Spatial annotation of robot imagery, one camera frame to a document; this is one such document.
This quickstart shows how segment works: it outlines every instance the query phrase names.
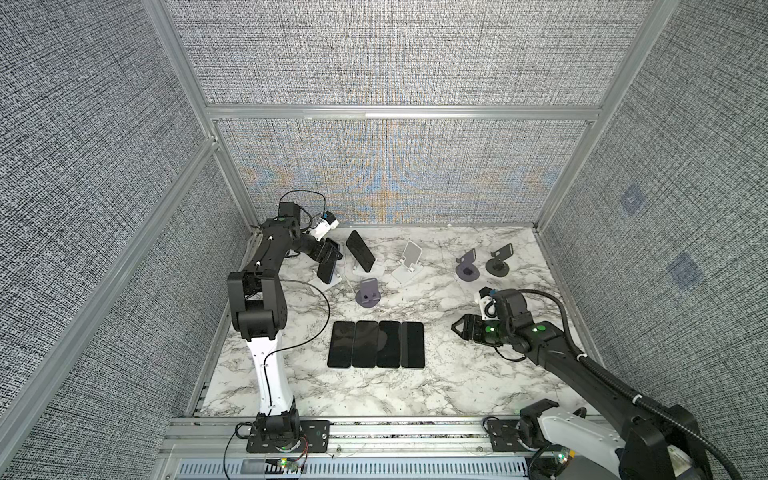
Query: phone screen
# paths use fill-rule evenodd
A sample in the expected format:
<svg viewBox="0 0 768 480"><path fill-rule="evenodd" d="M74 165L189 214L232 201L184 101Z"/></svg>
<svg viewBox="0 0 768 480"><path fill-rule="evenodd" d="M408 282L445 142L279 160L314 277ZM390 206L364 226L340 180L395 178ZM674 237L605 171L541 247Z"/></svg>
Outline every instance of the phone screen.
<svg viewBox="0 0 768 480"><path fill-rule="evenodd" d="M423 369L424 324L403 322L400 324L400 365L405 369Z"/></svg>
<svg viewBox="0 0 768 480"><path fill-rule="evenodd" d="M400 366L400 322L379 322L379 353L376 366L396 369Z"/></svg>
<svg viewBox="0 0 768 480"><path fill-rule="evenodd" d="M331 346L328 350L328 366L332 369L348 369L352 365L352 345L355 339L354 322L334 322Z"/></svg>
<svg viewBox="0 0 768 480"><path fill-rule="evenodd" d="M360 320L355 323L355 343L352 347L352 366L372 369L376 366L379 350L379 323Z"/></svg>

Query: marble tabletop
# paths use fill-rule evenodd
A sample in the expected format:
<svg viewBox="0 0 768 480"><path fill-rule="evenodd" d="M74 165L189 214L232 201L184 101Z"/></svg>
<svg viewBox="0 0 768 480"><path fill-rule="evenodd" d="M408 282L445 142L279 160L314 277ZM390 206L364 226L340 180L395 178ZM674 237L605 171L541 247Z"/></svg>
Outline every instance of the marble tabletop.
<svg viewBox="0 0 768 480"><path fill-rule="evenodd" d="M352 228L337 228L328 237L344 244ZM530 361L509 362L491 347L460 339L451 324L465 313L479 313L474 293L492 288L536 288L557 293L536 239L526 227L360 227L358 232L386 273L379 279L382 299L372 309L355 302L362 277L354 276L355 260L344 248L337 263L342 276L326 292L331 323L312 343L285 352L286 375L302 416L490 415L515 414L549 398L568 409L588 404L556 376ZM405 286L391 275L407 240L422 249L422 272ZM514 254L509 274L497 278L485 271L490 252L507 243ZM478 280L466 283L455 273L455 258L477 252ZM316 263L306 255L286 259L280 278L310 281ZM323 327L326 304L308 286L283 283L289 315L283 345L309 339ZM534 319L561 326L556 305L527 296ZM331 369L326 366L331 329L337 320L398 320L424 323L424 369ZM571 331L576 336L571 323ZM519 355L509 346L505 356ZM207 391L202 416L255 416L259 396L253 361L245 340L230 328Z"/></svg>

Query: fabric wall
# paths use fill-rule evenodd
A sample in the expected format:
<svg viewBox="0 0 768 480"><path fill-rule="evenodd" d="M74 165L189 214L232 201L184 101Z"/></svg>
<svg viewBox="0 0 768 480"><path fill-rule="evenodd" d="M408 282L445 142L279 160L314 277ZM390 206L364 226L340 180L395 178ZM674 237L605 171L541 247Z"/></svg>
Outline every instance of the fabric wall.
<svg viewBox="0 0 768 480"><path fill-rule="evenodd" d="M0 413L204 139L139 0L4 2Z"/></svg>
<svg viewBox="0 0 768 480"><path fill-rule="evenodd" d="M253 202L311 187L342 222L533 223L583 121L222 120ZM322 198L293 198L320 212Z"/></svg>
<svg viewBox="0 0 768 480"><path fill-rule="evenodd" d="M187 407L247 237L212 159L2 480L146 478L168 419Z"/></svg>
<svg viewBox="0 0 768 480"><path fill-rule="evenodd" d="M167 1L209 104L587 106L602 102L652 3ZM286 190L320 189L342 222L365 223L532 223L584 130L220 123L265 210ZM507 171L489 187L498 165Z"/></svg>
<svg viewBox="0 0 768 480"><path fill-rule="evenodd" d="M651 0L169 0L211 103L599 104Z"/></svg>
<svg viewBox="0 0 768 480"><path fill-rule="evenodd" d="M766 58L768 3L683 0L543 233L607 367L745 478L768 447Z"/></svg>

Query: black cable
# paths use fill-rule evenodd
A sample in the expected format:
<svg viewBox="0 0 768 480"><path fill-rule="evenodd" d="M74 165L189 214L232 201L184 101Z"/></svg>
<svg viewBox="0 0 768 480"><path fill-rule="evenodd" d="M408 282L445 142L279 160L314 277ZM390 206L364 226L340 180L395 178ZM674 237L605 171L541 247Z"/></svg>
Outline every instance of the black cable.
<svg viewBox="0 0 768 480"><path fill-rule="evenodd" d="M285 198L288 194L292 194L292 193L295 193L295 192L307 192L308 194L320 195L323 198L323 212L321 213L321 215L325 214L325 212L326 212L326 196L321 194L320 192L315 192L314 190L304 190L303 188L300 188L300 189L297 189L297 190L288 190L286 193L283 194L282 197L280 197L278 202L282 202L283 198Z"/></svg>
<svg viewBox="0 0 768 480"><path fill-rule="evenodd" d="M235 438L235 435L237 435L237 438L239 438L240 440L245 440L245 439L248 438L248 435L246 435L244 437L241 437L240 433L237 432L238 430L240 430L240 427L245 426L245 425L253 426L253 424L251 422L241 422L241 423L238 423L237 425L235 425L235 431L232 432L232 436L230 437L230 441L227 442L227 446L224 447L224 456L221 459L221 464L224 467L224 476L227 477L227 480L232 480L230 478L230 474L227 473L227 450L229 450L230 443L232 443L232 439Z"/></svg>
<svg viewBox="0 0 768 480"><path fill-rule="evenodd" d="M544 453L544 450L546 450L547 447L550 446L550 445L552 445L552 444L547 442L547 445L544 445L539 450L536 450L536 453L533 454L533 456L531 457L530 463L528 463L528 475L530 475L531 472L533 472L533 462L538 460L538 458L541 456L541 454Z"/></svg>
<svg viewBox="0 0 768 480"><path fill-rule="evenodd" d="M323 293L323 291L321 289L317 288L316 286L314 286L311 283L302 282L301 280L285 280L285 279L280 279L280 281L281 282L291 282L291 283L301 283L303 285L311 286L313 289L317 290L320 293L320 295L323 296L323 299L325 299L325 301L326 301L326 305L328 306L328 316L326 317L326 323L325 323L325 325L323 325L323 328L320 329L320 331L318 333L316 333L315 336L312 337L311 339L307 340L306 342L299 343L298 345L287 346L287 347L285 347L283 349L274 350L272 352L269 352L264 357L264 362L262 363L262 365L263 365L263 368L264 368L264 379L266 380L266 391L267 391L267 393L269 393L269 396L270 396L270 405L272 405L272 389L270 388L270 377L266 375L266 359L270 358L270 356L273 355L274 353L282 352L284 350L295 349L298 346L306 345L307 343L313 341L318 336L320 336L320 333L323 333L325 331L326 327L328 326L328 322L330 322L330 320L331 320L331 302L328 301L328 297L326 296L325 293Z"/></svg>
<svg viewBox="0 0 768 480"><path fill-rule="evenodd" d="M565 335L565 342L568 344L568 348L571 349L574 356L577 357L576 360L578 362L580 362L582 365L584 365L584 367L587 370L589 370L591 373L597 376L600 380L602 380L603 383L610 386L612 389L616 390L621 395L631 400L633 405L639 406L650 413L660 416L662 419L669 422L671 425L673 425L675 428L677 428L681 432L701 442L701 445L703 445L704 448L706 448L712 454L712 456L716 458L718 462L720 462L720 464L725 468L726 472L728 472L728 475L733 480L741 480L742 476L739 473L739 470L734 465L734 463L730 461L725 456L725 454L722 451L720 451L720 449L717 448L712 442L710 442L700 434L694 432L693 430L689 429L685 425L678 422L672 415L670 415L665 411L664 406L661 405L659 402L652 399L651 397L642 395L636 389L633 389L626 383L617 379L615 376L613 376L613 374L608 372L605 368L603 368L603 366L595 362L589 356L582 355L582 353L584 352L582 352L581 349L579 349L576 346L576 343L574 342L573 337L571 336L571 327L568 325L568 316L565 313L565 305L563 305L563 303L559 300L559 298L552 295L551 293L542 292L541 290L524 289L524 290L518 290L518 292L533 293L534 295L541 295L555 302L560 310L560 317L563 320L563 334Z"/></svg>
<svg viewBox="0 0 768 480"><path fill-rule="evenodd" d="M496 318L496 306L493 302L488 302L485 304L485 316L488 318Z"/></svg>
<svg viewBox="0 0 768 480"><path fill-rule="evenodd" d="M509 360L510 362L522 362L523 360L527 359L527 356L523 355L519 359L508 359L507 357L503 356L501 352L498 351L498 347L493 347L494 350L496 350L496 353L498 353L498 356L503 358L504 360Z"/></svg>
<svg viewBox="0 0 768 480"><path fill-rule="evenodd" d="M304 212L304 213L305 213L305 214L306 214L306 215L307 215L307 216L310 218L310 224L309 224L309 226L307 226L307 227L304 227L304 228L301 228L301 218L299 219L299 228L301 229L301 231L303 231L303 232L304 232L304 231L307 231L307 230L309 230L310 228L312 228L312 220L314 220L314 218L315 218L315 215L312 215L312 214L310 214L310 212L306 211L306 208L302 207L301 205L299 205L299 209L300 209L302 212Z"/></svg>
<svg viewBox="0 0 768 480"><path fill-rule="evenodd" d="M482 420L482 422L480 422L480 426L481 426L481 427L482 427L482 429L485 431L485 433L487 433L487 434L488 434L488 436L491 436L491 433L490 433L490 432L488 431L488 429L485 427L485 423L486 423L488 420L498 420L498 417L495 417L495 416L493 416L493 415L491 415L491 416L487 416L487 417L485 417L485 418Z"/></svg>

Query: metal rail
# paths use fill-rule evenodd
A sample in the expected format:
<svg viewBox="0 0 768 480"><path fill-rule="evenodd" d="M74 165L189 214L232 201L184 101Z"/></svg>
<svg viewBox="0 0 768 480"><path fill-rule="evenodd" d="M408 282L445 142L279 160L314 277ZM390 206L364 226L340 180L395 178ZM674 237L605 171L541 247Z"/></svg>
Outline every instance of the metal rail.
<svg viewBox="0 0 768 480"><path fill-rule="evenodd" d="M205 107L211 120L224 118L299 118L303 120L375 119L488 119L488 120L597 120L599 107L574 105L274 105L212 104Z"/></svg>

